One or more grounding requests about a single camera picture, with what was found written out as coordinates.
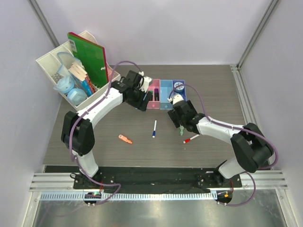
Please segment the pastel four-drawer organizer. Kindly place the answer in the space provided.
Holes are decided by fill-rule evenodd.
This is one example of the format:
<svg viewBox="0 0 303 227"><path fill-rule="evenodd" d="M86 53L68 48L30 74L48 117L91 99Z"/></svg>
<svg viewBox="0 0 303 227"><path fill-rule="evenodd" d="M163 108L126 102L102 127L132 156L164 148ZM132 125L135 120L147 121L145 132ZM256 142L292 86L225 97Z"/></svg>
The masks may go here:
<svg viewBox="0 0 303 227"><path fill-rule="evenodd" d="M151 101L148 102L147 109L170 110L172 104L168 101L171 91L174 89L173 82L181 81L185 84L185 80L171 79L154 79L149 86L149 91L153 92ZM159 101L154 100L154 89L159 89Z"/></svg>

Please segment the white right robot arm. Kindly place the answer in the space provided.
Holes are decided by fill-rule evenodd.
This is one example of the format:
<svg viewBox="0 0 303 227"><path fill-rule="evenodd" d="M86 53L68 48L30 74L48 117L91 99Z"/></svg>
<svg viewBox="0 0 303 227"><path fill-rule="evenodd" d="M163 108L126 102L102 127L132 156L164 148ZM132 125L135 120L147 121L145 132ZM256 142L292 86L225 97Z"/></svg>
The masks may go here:
<svg viewBox="0 0 303 227"><path fill-rule="evenodd" d="M214 170L216 185L224 187L235 175L256 172L274 154L274 149L265 141L257 125L248 123L241 126L216 121L198 113L191 101L185 101L180 95L168 101L173 106L168 115L176 128L183 126L189 132L210 136L232 146L235 157L224 161Z"/></svg>

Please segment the orange marker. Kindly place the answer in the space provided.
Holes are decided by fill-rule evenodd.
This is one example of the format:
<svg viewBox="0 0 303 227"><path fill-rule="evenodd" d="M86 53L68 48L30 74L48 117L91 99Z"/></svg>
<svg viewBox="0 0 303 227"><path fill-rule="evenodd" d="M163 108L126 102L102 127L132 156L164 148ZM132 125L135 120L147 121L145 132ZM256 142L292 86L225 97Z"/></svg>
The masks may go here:
<svg viewBox="0 0 303 227"><path fill-rule="evenodd" d="M120 134L120 135L118 136L118 138L119 138L120 140L122 140L122 141L128 143L128 144L132 144L132 143L133 143L129 138L127 138L126 136L124 136L124 135L122 135L122 134Z"/></svg>

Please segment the blue round slime jar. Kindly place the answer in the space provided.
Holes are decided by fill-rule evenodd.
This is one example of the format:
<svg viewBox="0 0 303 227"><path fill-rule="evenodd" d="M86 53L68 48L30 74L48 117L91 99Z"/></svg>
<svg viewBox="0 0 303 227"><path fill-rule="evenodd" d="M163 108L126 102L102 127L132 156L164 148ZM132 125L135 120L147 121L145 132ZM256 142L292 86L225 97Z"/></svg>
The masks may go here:
<svg viewBox="0 0 303 227"><path fill-rule="evenodd" d="M174 86L174 92L178 94L183 93L185 89L184 83L181 81L174 81L173 86Z"/></svg>

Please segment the light green marker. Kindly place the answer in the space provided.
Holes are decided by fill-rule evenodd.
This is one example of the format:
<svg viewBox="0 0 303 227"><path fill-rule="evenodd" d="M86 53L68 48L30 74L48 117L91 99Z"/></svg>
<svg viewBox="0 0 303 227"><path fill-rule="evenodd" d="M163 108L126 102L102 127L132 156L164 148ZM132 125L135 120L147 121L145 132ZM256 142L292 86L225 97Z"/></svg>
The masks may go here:
<svg viewBox="0 0 303 227"><path fill-rule="evenodd" d="M181 136L183 136L183 134L184 134L184 127L183 126L180 126L179 133L180 133Z"/></svg>

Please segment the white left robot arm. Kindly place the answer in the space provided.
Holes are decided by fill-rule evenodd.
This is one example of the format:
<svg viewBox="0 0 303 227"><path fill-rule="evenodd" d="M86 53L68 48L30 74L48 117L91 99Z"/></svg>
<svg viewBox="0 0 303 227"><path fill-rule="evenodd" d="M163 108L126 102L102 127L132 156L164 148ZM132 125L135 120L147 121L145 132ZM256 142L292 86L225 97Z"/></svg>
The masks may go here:
<svg viewBox="0 0 303 227"><path fill-rule="evenodd" d="M108 89L93 103L78 112L69 111L62 127L61 140L69 149L71 159L76 161L84 183L91 189L100 185L101 177L93 147L95 144L94 128L112 109L122 103L146 111L152 96L148 90L152 78L142 72L129 71L125 77L109 84Z"/></svg>

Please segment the purple highlighter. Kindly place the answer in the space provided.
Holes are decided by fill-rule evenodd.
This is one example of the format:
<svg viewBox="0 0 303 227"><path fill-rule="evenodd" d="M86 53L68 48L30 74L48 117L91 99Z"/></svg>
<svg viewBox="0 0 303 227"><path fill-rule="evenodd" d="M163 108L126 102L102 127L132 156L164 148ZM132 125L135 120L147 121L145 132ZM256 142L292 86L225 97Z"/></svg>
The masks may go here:
<svg viewBox="0 0 303 227"><path fill-rule="evenodd" d="M158 88L154 89L154 100L159 101L159 89Z"/></svg>

